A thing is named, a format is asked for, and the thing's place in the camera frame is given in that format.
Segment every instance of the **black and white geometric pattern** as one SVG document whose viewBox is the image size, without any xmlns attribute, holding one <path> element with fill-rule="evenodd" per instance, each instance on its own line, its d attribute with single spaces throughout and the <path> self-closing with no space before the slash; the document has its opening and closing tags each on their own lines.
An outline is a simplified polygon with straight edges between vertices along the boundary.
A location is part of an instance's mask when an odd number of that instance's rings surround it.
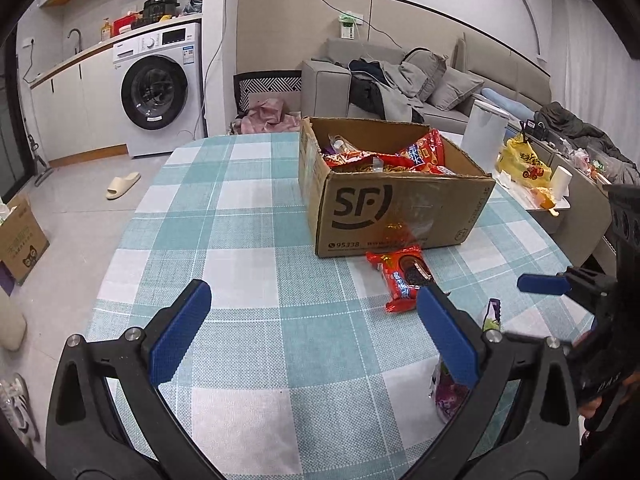
<svg viewBox="0 0 640 480">
<path fill-rule="evenodd" d="M 300 70 L 270 70 L 245 72 L 234 76 L 236 104 L 238 110 L 249 109 L 249 95 L 262 92 L 300 92 L 302 90 Z"/>
</svg>

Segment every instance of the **metal bolt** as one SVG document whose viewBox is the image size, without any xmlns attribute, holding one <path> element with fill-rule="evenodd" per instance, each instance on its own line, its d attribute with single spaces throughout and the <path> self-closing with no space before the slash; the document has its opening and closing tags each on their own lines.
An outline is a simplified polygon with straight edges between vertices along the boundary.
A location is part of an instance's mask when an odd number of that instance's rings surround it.
<svg viewBox="0 0 640 480">
<path fill-rule="evenodd" d="M 560 340 L 557 337 L 547 337 L 546 345 L 553 349 L 560 348 Z"/>
<path fill-rule="evenodd" d="M 73 334 L 66 338 L 66 344 L 71 347 L 78 346 L 81 341 L 82 336 L 79 334 Z"/>
<path fill-rule="evenodd" d="M 487 330 L 484 336 L 489 343 L 499 343 L 502 341 L 502 334 L 499 330 Z"/>
<path fill-rule="evenodd" d="M 141 335 L 142 335 L 142 330 L 140 330 L 137 326 L 135 326 L 133 328 L 129 328 L 124 333 L 124 339 L 126 339 L 127 341 L 137 341 L 138 339 L 140 339 Z"/>
</svg>

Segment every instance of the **cardboard box on floor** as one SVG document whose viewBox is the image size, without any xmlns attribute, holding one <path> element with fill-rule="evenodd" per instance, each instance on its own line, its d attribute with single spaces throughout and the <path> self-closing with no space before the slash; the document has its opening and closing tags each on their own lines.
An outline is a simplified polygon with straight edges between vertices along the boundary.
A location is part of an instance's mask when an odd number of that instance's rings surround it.
<svg viewBox="0 0 640 480">
<path fill-rule="evenodd" d="M 33 269 L 33 266 L 49 247 L 49 241 L 38 225 L 31 205 L 23 195 L 16 195 L 7 204 L 15 210 L 0 224 L 0 260 L 18 284 Z"/>
<path fill-rule="evenodd" d="M 428 133 L 422 124 L 305 118 L 298 184 L 316 254 L 354 256 L 393 250 L 417 240 L 422 248 L 461 244 L 476 224 L 495 181 L 444 137 L 446 166 L 431 173 L 340 173 L 321 155 L 329 134 L 361 150 L 397 153 Z"/>
</svg>

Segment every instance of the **green and white plaid tablecloth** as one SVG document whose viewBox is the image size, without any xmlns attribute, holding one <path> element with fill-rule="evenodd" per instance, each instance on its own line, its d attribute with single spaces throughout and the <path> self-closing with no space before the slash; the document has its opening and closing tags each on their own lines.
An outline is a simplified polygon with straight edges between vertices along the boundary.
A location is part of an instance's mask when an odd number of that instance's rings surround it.
<svg viewBox="0 0 640 480">
<path fill-rule="evenodd" d="M 145 326 L 201 278 L 211 311 L 160 391 L 216 467 L 242 480 L 400 478 L 442 429 L 428 397 L 436 348 L 415 312 L 385 312 L 385 284 L 363 256 L 314 255 L 297 177 L 296 133 L 175 150 L 113 256 L 88 338 Z M 568 261 L 499 186 L 464 244 L 424 257 L 476 319 L 494 297 L 514 332 L 571 339 L 591 321 L 567 298 L 517 290 L 523 272 Z"/>
</svg>

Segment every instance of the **sf logo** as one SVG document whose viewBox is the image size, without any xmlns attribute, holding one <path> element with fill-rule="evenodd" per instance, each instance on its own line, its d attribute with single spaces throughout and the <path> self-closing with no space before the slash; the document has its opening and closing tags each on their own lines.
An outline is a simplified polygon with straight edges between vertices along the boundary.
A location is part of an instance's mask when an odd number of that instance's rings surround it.
<svg viewBox="0 0 640 480">
<path fill-rule="evenodd" d="M 385 185 L 382 189 L 379 187 L 365 187 L 357 194 L 353 187 L 341 187 L 335 194 L 335 201 L 342 208 L 334 210 L 334 216 L 353 216 L 357 220 L 358 217 L 364 214 L 369 220 L 355 222 L 338 222 L 334 220 L 331 226 L 335 229 L 362 229 L 375 224 L 389 209 L 393 194 L 394 190 L 390 185 Z"/>
</svg>

